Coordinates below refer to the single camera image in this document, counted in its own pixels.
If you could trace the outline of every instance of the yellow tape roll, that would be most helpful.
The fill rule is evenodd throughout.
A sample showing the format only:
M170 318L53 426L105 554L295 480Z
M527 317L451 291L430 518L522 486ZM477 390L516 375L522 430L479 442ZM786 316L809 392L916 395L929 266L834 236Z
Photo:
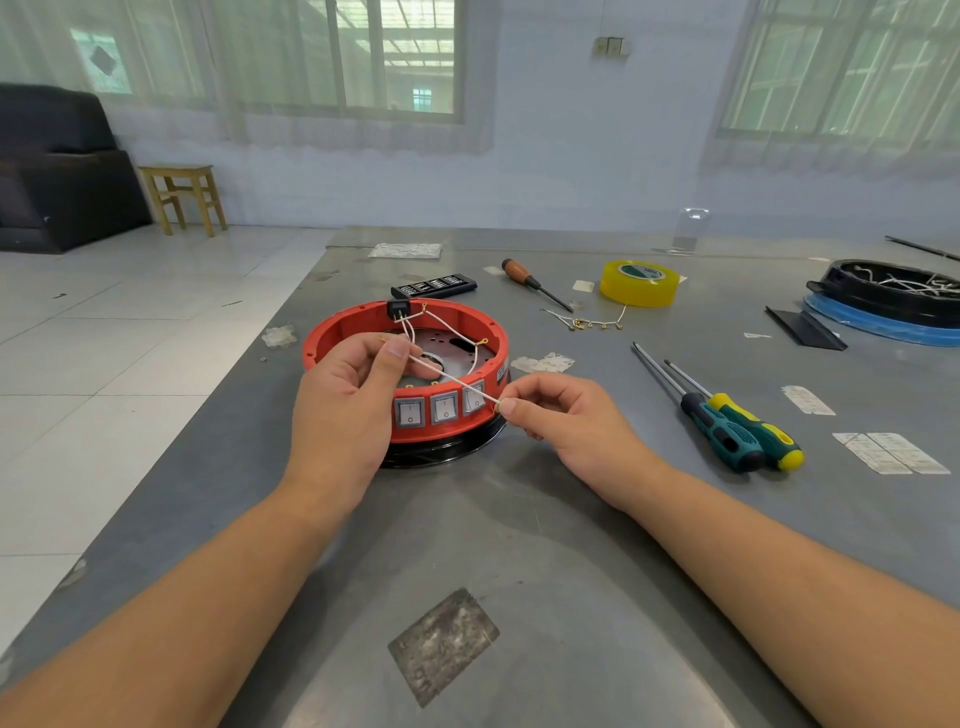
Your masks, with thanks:
M603 268L600 292L625 305L659 308L673 303L680 275L640 260L615 260Z

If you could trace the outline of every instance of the gray table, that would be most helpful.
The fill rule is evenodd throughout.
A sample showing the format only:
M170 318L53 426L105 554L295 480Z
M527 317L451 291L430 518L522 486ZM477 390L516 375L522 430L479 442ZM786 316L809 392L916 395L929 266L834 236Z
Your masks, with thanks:
M367 258L376 242L444 243L439 261ZM698 241L695 256L650 253L669 239L628 234L350 229L272 326L300 337L324 317L384 298L391 284L460 272L459 301L494 316L511 358L548 352L602 383L637 433L674 464L771 517L960 605L960 497L952 475L883 476L831 432L894 431L954 472L960 456L956 351L833 325L846 352L793 344L763 313L796 305L826 263L878 257L945 273L956 263L885 243ZM570 290L627 253L689 279L673 306L631 309L623 331L570 333L544 298L484 266L506 255L555 292L612 319L619 306ZM748 339L744 332L772 338ZM670 356L706 386L783 426L807 464L790 475L726 471L629 345ZM266 496L283 469L299 345L251 344L13 645L16 679ZM800 384L836 417L803 414ZM425 709L387 644L466 587L499 639ZM508 428L457 462L374 480L303 587L224 721L226 726L793 726L813 721L724 617L637 526L573 478L545 446Z

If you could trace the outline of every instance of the teal screwdriver handle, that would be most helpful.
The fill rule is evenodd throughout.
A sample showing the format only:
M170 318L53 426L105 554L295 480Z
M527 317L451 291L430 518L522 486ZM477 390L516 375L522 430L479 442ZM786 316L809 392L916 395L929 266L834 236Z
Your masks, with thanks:
M683 395L680 408L704 433L714 451L732 471L752 473L763 467L766 453L757 438L713 409L702 394L690 392Z

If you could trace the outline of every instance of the stool leg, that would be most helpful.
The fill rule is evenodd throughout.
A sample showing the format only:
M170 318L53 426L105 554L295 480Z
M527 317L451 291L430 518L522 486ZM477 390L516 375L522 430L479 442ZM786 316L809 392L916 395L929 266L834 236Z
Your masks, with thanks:
M168 192L174 192L174 179L172 177L164 177L163 182L167 185ZM180 229L186 230L186 218L183 217L183 205L180 204L180 198L177 197L176 193L173 199L170 200L170 204L174 206L174 212L177 213L177 222L180 223Z
M147 192L150 193L150 199L154 201L156 208L156 221L160 223L164 235L172 235L170 230L170 221L167 220L167 212L163 209L163 202L160 200L160 193L156 189L156 182L153 175L144 175L144 182L147 184Z
M227 229L227 216L224 215L224 208L220 204L220 190L217 189L217 183L213 181L213 173L206 173L206 186L210 190L210 200L213 208L217 211L217 217L220 219L220 228Z
M204 189L200 186L200 175L193 175L190 178L193 183L193 194L197 198L197 205L200 206L200 219L204 221L204 230L207 237L213 237L213 225L210 224L210 210L206 207L206 197Z

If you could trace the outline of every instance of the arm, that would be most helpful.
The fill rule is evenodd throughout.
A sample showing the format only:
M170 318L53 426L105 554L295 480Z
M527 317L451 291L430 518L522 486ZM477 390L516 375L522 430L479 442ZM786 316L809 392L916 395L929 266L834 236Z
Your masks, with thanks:
M500 412L643 526L828 726L948 726L960 612L674 470L596 384L531 375Z
M379 467L411 349L360 334L305 374L277 489L0 695L0 725L216 726Z

